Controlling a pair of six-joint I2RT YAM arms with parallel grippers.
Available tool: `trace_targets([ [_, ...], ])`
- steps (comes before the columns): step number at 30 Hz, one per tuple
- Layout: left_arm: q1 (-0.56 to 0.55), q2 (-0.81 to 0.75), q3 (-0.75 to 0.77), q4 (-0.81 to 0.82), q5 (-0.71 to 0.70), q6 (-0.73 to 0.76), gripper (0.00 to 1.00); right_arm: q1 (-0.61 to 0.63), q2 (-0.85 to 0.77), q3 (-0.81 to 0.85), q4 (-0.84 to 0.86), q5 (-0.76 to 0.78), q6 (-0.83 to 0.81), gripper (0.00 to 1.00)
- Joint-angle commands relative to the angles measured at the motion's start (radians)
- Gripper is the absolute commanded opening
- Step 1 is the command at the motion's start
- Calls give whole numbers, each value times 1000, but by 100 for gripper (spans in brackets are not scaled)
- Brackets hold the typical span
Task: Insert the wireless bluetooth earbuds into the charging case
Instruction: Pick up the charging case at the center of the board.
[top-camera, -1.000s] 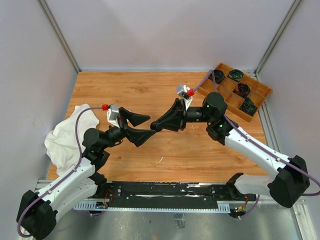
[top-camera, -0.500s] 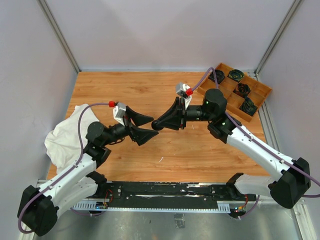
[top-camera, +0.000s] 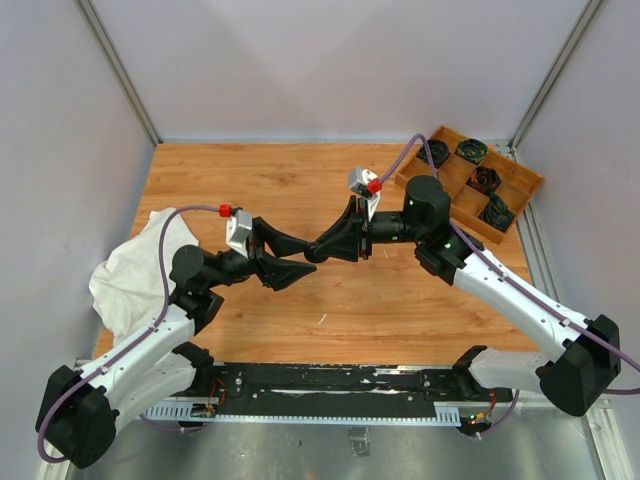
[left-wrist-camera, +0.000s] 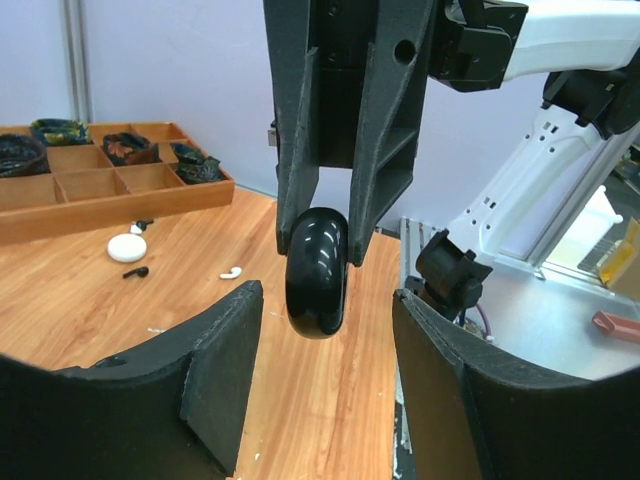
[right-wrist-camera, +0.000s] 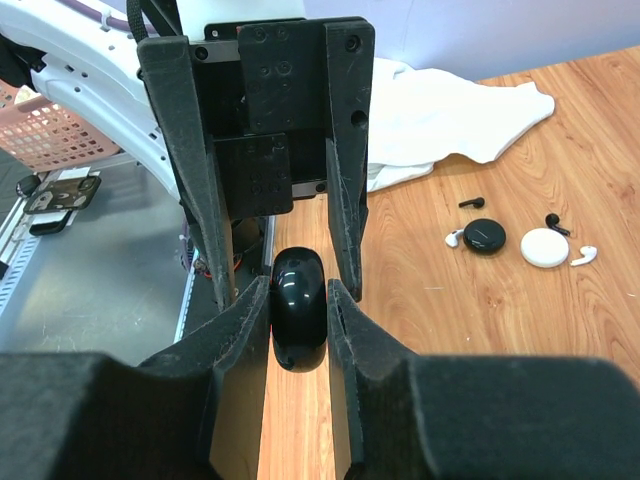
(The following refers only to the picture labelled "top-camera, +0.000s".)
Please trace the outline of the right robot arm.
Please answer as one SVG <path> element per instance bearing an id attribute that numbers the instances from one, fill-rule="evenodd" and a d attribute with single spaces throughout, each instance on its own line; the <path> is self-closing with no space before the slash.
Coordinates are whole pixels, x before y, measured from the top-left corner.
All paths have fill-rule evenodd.
<path id="1" fill-rule="evenodd" d="M 619 328 L 605 315 L 589 319 L 555 302 L 507 267 L 481 242 L 450 221 L 451 198 L 429 175 L 406 185 L 399 211 L 374 211 L 374 194 L 359 181 L 341 217 L 305 251 L 308 260 L 356 262 L 375 244 L 412 243 L 420 266 L 479 298 L 525 333 L 538 353 L 474 346 L 455 364 L 453 387 L 466 400 L 487 389 L 542 394 L 580 417 L 621 371 Z"/>

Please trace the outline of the black charging case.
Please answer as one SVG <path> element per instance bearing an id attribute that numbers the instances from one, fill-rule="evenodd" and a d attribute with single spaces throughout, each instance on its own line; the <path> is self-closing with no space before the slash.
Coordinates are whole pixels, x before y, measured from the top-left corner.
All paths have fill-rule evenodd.
<path id="1" fill-rule="evenodd" d="M 310 243 L 304 250 L 304 257 L 307 261 L 319 264 L 323 263 L 326 258 L 317 253 L 318 245 L 315 242 Z"/>

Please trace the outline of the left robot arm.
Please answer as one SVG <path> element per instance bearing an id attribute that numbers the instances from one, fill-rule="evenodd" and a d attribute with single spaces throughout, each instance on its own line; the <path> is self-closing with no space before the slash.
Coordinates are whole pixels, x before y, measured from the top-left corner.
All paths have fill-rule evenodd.
<path id="1" fill-rule="evenodd" d="M 62 365 L 51 373 L 35 424 L 43 461 L 86 468 L 132 420 L 165 397 L 184 390 L 200 396 L 212 388 L 214 371 L 189 353 L 191 339 L 224 302 L 214 287 L 257 276 L 280 291 L 315 271 L 292 258 L 308 248 L 307 241 L 239 209 L 227 217 L 227 250 L 211 253 L 186 244 L 169 262 L 159 263 L 163 302 L 146 324 L 83 367 Z"/>

